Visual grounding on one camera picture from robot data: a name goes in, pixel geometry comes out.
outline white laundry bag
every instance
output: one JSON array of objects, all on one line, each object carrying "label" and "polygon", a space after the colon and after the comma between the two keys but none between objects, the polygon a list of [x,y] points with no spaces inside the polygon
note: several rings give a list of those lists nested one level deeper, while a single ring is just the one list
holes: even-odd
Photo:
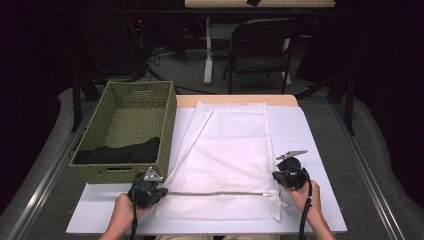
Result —
[{"label": "white laundry bag", "polygon": [[155,217],[280,219],[267,106],[198,103]]}]

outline green wicker basket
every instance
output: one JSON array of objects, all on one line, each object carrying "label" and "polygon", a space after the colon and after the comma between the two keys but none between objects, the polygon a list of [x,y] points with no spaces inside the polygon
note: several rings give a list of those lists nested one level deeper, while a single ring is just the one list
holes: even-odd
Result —
[{"label": "green wicker basket", "polygon": [[[109,82],[69,166],[91,184],[130,183],[149,167],[164,179],[168,173],[177,99],[172,82]],[[119,148],[160,137],[154,163],[77,164],[80,151]]]}]

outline black cable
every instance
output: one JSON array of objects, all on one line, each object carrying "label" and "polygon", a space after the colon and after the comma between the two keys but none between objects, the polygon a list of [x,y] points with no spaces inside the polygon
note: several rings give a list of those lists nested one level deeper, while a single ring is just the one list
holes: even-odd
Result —
[{"label": "black cable", "polygon": [[308,181],[309,184],[309,189],[308,189],[308,198],[306,199],[305,202],[305,206],[303,208],[303,212],[302,212],[302,217],[300,218],[300,226],[299,226],[299,240],[304,240],[306,239],[305,236],[305,224],[306,224],[306,217],[308,215],[308,211],[309,208],[311,207],[311,202],[312,202],[312,182],[311,182],[311,178],[309,177],[308,172],[306,171],[305,168],[297,168],[297,167],[293,167],[293,166],[287,166],[288,168],[292,168],[294,170],[296,170],[296,172],[303,174],[306,177],[306,180]]},{"label": "black cable", "polygon": [[[148,63],[146,63],[146,69],[147,69],[147,72],[149,72],[153,77],[155,77],[159,81],[170,81],[170,80],[162,77],[161,75],[157,74],[156,72],[154,72],[153,69],[150,67],[150,65]],[[181,86],[177,86],[177,85],[174,85],[174,87],[175,87],[175,92],[179,95],[181,95],[181,93],[178,91],[177,88],[181,88],[181,89],[193,91],[193,92],[198,92],[198,93],[204,93],[204,94],[216,94],[216,93],[212,93],[212,92],[206,92],[206,91],[200,91],[200,90],[185,88],[185,87],[181,87]]]},{"label": "black cable", "polygon": [[132,202],[133,202],[133,213],[134,213],[134,218],[133,218],[133,222],[132,222],[132,228],[131,228],[131,236],[130,236],[130,240],[134,239],[135,233],[137,231],[137,226],[138,226],[138,220],[137,220],[137,205],[136,202],[137,200],[135,199],[135,194],[134,194],[134,188],[135,188],[135,183],[137,181],[137,176],[134,178],[133,184],[131,186],[131,195],[132,195]]}]

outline metal zipper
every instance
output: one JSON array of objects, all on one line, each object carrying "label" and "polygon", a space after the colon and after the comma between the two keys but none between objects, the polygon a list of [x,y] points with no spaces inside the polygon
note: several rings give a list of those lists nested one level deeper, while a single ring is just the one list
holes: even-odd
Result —
[{"label": "metal zipper", "polygon": [[251,195],[251,196],[262,196],[262,197],[271,197],[272,193],[256,193],[256,192],[209,192],[209,193],[189,193],[189,192],[168,192],[167,195],[171,196],[218,196],[218,195]]}]

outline hand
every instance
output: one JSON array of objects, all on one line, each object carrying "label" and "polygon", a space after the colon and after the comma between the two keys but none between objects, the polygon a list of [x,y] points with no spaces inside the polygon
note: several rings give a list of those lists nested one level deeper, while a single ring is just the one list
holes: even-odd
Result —
[{"label": "hand", "polygon": [[[137,219],[140,219],[149,208],[137,208]],[[106,232],[99,238],[101,240],[119,239],[132,227],[134,219],[133,204],[126,193],[121,193],[115,199],[115,207],[109,221],[109,226]]]},{"label": "hand", "polygon": [[[321,198],[320,198],[320,189],[317,182],[314,180],[311,181],[312,184],[312,202],[311,206],[314,207],[313,211],[321,212]],[[290,194],[290,197],[293,200],[293,203],[296,205],[297,210],[299,212],[303,212],[303,208],[305,207],[306,199],[308,198],[309,191],[309,183],[305,182],[305,185],[299,190],[292,188],[285,188],[286,192]]]},{"label": "hand", "polygon": [[[319,185],[314,180],[311,181],[311,185],[312,202],[306,219],[309,225],[311,225],[317,239],[336,239],[331,232],[327,221],[325,221],[324,215],[322,214]],[[309,183],[306,182],[305,185],[303,185],[303,187],[299,190],[291,188],[285,188],[285,190],[290,194],[290,197],[292,198],[293,203],[296,205],[296,208],[299,210],[299,212],[303,212],[306,199],[308,198]]]}]

